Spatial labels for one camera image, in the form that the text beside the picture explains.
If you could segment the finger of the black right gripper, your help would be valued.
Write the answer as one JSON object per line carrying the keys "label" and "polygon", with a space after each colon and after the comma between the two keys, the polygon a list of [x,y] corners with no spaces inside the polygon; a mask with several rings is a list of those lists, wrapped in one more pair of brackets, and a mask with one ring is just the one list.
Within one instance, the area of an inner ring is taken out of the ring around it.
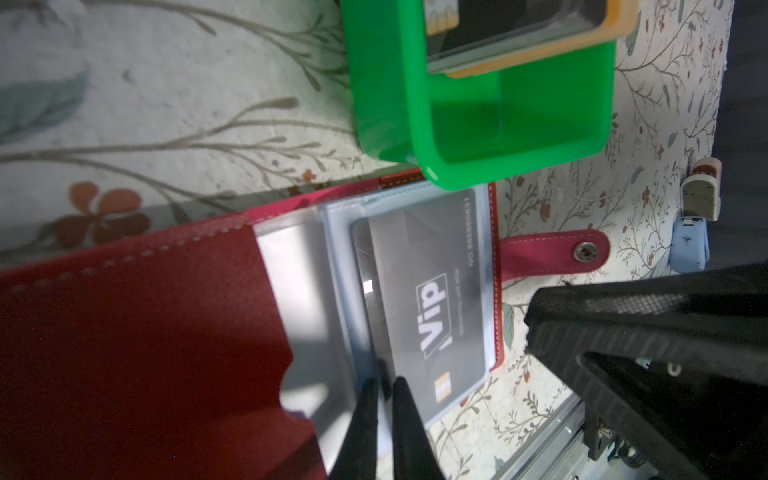
{"label": "finger of the black right gripper", "polygon": [[527,350],[667,479],[767,475],[767,267],[538,290]]}

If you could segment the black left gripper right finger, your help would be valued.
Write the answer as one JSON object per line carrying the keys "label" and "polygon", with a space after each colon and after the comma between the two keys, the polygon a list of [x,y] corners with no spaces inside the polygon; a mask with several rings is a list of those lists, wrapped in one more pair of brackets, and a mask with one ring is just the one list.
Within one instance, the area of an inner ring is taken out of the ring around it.
{"label": "black left gripper right finger", "polygon": [[398,377],[393,385],[392,422],[393,478],[444,480],[411,390],[403,377]]}

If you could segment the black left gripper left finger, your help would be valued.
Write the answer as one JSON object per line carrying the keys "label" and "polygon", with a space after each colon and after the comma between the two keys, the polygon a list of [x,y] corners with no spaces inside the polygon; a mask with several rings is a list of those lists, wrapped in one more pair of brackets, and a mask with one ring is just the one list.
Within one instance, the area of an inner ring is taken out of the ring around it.
{"label": "black left gripper left finger", "polygon": [[375,479],[377,466],[379,382],[363,385],[330,480]]}

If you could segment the red card holder wallet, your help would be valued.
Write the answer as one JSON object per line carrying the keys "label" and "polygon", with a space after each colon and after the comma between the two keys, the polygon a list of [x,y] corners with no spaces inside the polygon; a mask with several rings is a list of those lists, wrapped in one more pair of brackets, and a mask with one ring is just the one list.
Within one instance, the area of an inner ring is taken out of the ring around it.
{"label": "red card holder wallet", "polygon": [[[467,189],[489,370],[459,403],[503,362],[502,284],[611,250],[595,229],[502,238],[494,186]],[[450,193],[406,171],[3,273],[2,477],[329,479],[369,378],[393,459],[351,226]]]}

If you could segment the grey VIP credit card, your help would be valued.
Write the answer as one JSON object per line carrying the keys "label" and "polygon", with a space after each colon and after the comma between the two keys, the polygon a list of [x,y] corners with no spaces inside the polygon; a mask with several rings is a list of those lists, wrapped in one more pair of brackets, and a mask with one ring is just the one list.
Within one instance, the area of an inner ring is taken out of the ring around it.
{"label": "grey VIP credit card", "polygon": [[406,379],[432,425],[489,370],[477,195],[466,189],[370,215],[351,235],[382,376]]}

